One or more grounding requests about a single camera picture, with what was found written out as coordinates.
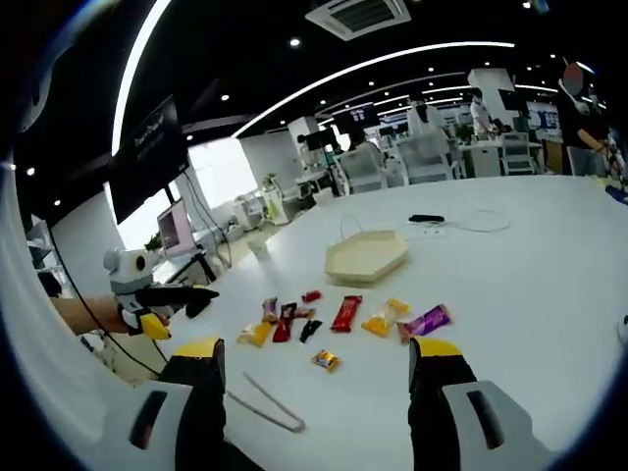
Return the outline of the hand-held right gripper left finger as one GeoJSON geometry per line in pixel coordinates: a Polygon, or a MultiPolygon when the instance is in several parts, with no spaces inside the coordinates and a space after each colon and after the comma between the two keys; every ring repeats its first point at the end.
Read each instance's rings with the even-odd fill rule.
{"type": "Polygon", "coordinates": [[[225,345],[181,346],[161,375],[106,395],[94,470],[258,470],[225,437],[225,345]]]}

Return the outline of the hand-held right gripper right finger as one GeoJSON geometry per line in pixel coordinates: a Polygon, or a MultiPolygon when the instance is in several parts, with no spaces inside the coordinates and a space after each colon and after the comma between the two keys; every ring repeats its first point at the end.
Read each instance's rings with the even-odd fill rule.
{"type": "Polygon", "coordinates": [[[479,381],[461,350],[409,340],[408,425],[416,470],[546,470],[550,451],[506,392],[479,381]]]}

